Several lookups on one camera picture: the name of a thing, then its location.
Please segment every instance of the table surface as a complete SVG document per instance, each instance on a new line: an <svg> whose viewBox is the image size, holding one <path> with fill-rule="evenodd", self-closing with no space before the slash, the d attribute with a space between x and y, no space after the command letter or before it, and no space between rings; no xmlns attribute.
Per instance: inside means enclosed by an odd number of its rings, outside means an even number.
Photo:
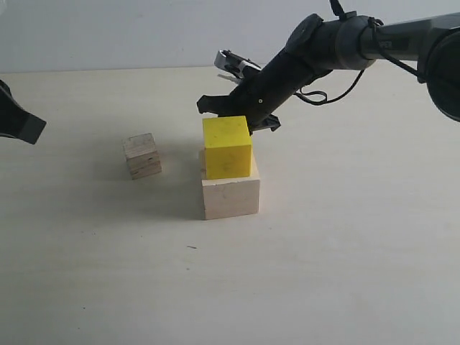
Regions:
<svg viewBox="0 0 460 345"><path fill-rule="evenodd" d="M7 74L47 120L0 145L0 344L458 344L460 126L379 63L253 136L260 213L203 221L215 68ZM330 97L355 72L310 89ZM151 132L163 173L132 181Z"/></svg>

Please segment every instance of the robotic arm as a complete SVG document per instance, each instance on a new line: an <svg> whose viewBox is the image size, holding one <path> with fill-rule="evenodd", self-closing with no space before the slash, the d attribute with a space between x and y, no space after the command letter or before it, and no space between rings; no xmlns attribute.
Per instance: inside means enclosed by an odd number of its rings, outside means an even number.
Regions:
<svg viewBox="0 0 460 345"><path fill-rule="evenodd" d="M460 121L460 12L391 25L373 17L345 12L331 0L337 20L317 14L305 18L286 45L261 68L251 60L220 50L215 66L233 74L238 86L228 96L202 96L198 111L218 116L245 116L249 131L280 126L272 112L291 96L321 106L343 98L376 60L389 60L426 83L436 107ZM416 61L417 68L401 62ZM359 70L354 85L341 97L328 100L323 92L302 88L333 70ZM307 96L322 95L312 101Z"/></svg>

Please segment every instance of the black object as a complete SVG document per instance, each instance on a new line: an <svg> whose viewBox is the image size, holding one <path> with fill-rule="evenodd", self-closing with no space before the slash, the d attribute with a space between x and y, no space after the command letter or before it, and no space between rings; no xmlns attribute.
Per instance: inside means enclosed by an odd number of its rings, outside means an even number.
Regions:
<svg viewBox="0 0 460 345"><path fill-rule="evenodd" d="M325 22L317 14L305 18L286 45L261 70L252 70L228 96L202 96L198 111L218 116L245 116L250 132L280 126L272 112L291 96L324 105L342 99L375 60L389 60L428 84L434 104L460 121L460 12L384 25L379 19L345 12L331 0L339 18ZM401 60L417 61L413 69ZM346 93L328 100L326 93L302 88L333 70L359 70ZM324 96L312 101L308 96Z"/></svg>
<svg viewBox="0 0 460 345"><path fill-rule="evenodd" d="M0 137L36 144L46 122L25 111L12 97L8 85L0 80Z"/></svg>

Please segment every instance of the small wooden cube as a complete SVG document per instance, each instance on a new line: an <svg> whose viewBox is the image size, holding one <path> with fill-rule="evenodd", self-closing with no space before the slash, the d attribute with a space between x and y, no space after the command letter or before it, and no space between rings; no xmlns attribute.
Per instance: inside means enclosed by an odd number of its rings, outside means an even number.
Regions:
<svg viewBox="0 0 460 345"><path fill-rule="evenodd" d="M204 151L200 154L205 220L246 216L259 212L260 176L254 155L245 178L209 180Z"/></svg>
<svg viewBox="0 0 460 345"><path fill-rule="evenodd" d="M124 140L123 148L133 180L161 173L160 156L152 134L130 137Z"/></svg>
<svg viewBox="0 0 460 345"><path fill-rule="evenodd" d="M252 139L245 116L203 119L203 136L209 180L251 175Z"/></svg>

